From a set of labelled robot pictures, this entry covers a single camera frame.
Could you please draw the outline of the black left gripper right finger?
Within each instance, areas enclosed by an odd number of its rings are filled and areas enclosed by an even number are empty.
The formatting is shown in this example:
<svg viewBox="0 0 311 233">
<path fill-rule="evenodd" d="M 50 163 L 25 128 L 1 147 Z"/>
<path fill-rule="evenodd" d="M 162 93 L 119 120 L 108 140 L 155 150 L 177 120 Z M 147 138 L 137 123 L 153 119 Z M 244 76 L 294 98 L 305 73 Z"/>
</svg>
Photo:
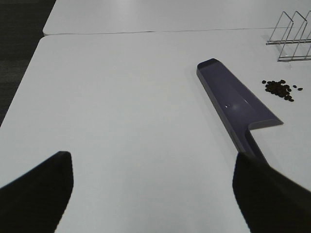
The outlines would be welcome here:
<svg viewBox="0 0 311 233">
<path fill-rule="evenodd" d="M 309 233 L 311 193 L 267 163 L 239 153 L 232 187 L 252 233 Z"/>
</svg>

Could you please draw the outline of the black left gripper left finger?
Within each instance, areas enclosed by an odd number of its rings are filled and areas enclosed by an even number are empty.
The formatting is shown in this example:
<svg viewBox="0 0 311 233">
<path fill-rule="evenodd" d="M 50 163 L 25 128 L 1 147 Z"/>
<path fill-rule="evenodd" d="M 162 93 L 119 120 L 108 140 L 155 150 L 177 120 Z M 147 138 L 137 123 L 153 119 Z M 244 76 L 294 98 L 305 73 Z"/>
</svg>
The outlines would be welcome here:
<svg viewBox="0 0 311 233">
<path fill-rule="evenodd" d="M 0 189 L 0 231 L 55 232 L 73 185 L 71 154 L 59 151 Z"/>
</svg>

